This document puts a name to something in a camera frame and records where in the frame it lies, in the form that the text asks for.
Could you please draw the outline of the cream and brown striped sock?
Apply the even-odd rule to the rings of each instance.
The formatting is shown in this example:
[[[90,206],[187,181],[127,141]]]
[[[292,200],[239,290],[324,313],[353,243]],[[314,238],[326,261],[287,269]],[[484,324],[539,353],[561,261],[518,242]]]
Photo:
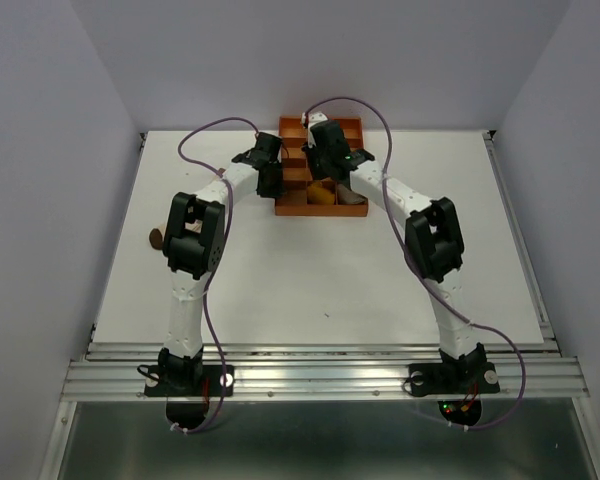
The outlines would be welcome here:
[[[218,169],[218,173],[215,174],[215,177],[214,177],[213,180],[216,180],[216,179],[220,180],[220,179],[222,179],[224,177],[225,171],[226,171],[226,168],[219,168]],[[184,190],[181,189],[181,188],[180,189],[176,189],[174,191],[174,196],[175,196],[175,194],[181,193],[181,192],[184,192]],[[227,218],[228,218],[228,209],[225,212],[225,222],[228,225]],[[166,227],[167,227],[167,222],[165,221],[165,222],[163,222],[163,223],[161,223],[161,224],[159,224],[157,226],[154,226],[150,230],[150,232],[148,234],[148,242],[149,242],[150,247],[153,250],[155,250],[155,251],[162,251],[163,244],[164,244],[164,236],[166,234]],[[185,228],[187,230],[190,230],[190,231],[194,232],[194,233],[201,233],[202,221],[201,220],[194,220],[192,222],[187,222],[187,223],[185,223]],[[224,233],[225,238],[226,238],[226,235],[227,235],[226,234],[226,226],[223,229],[223,233]]]

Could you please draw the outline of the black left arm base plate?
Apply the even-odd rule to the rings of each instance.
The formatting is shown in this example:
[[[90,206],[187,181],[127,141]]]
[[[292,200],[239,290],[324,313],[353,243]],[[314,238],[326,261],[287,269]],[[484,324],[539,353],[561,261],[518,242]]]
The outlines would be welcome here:
[[[214,397],[233,395],[234,367],[226,367],[223,377],[221,365],[204,364],[202,372],[194,380],[168,379],[159,373],[157,365],[141,364],[138,373],[144,378],[144,395],[147,397]]]

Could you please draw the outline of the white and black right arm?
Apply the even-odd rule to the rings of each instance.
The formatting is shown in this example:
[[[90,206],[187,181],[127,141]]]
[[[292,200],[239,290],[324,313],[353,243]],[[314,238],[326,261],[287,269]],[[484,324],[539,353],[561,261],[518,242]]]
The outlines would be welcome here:
[[[387,213],[407,266],[430,298],[443,361],[441,381],[452,390],[464,389],[475,380],[474,365],[484,362],[486,354],[471,321],[460,313],[464,298],[459,271],[465,246],[453,202],[431,199],[394,179],[364,149],[306,143],[302,151],[320,179],[346,185]]]

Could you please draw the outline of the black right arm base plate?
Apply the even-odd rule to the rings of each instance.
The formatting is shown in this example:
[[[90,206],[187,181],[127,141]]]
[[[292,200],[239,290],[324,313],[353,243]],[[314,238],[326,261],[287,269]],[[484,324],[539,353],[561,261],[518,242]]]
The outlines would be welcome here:
[[[496,394],[501,391],[498,379],[489,383],[487,372],[495,372],[492,363],[486,362],[466,369],[453,363],[413,363],[408,366],[407,378],[402,389],[416,398],[431,395],[464,396],[473,393]]]

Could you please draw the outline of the tan sock with red cuff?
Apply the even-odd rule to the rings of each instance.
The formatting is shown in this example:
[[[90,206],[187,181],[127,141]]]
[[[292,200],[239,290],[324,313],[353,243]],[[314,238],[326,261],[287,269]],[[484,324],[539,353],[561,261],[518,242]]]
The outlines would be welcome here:
[[[340,205],[361,205],[367,202],[364,196],[350,190],[342,184],[336,186],[336,193]]]

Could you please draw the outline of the mustard yellow sock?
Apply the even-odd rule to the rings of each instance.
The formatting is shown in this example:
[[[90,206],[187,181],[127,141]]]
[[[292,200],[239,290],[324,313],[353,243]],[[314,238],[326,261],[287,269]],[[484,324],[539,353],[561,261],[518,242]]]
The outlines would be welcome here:
[[[329,206],[336,203],[336,194],[321,181],[310,183],[306,196],[307,202],[312,205]]]

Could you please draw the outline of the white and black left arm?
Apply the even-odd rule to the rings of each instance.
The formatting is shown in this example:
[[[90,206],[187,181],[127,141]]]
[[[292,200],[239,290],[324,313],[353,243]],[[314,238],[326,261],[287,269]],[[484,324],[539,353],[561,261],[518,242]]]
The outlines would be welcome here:
[[[251,194],[277,199],[284,193],[283,167],[275,161],[259,168],[234,163],[197,192],[174,196],[163,240],[172,280],[170,319],[158,365],[160,377],[179,393],[202,384],[203,303],[224,253],[232,207]]]

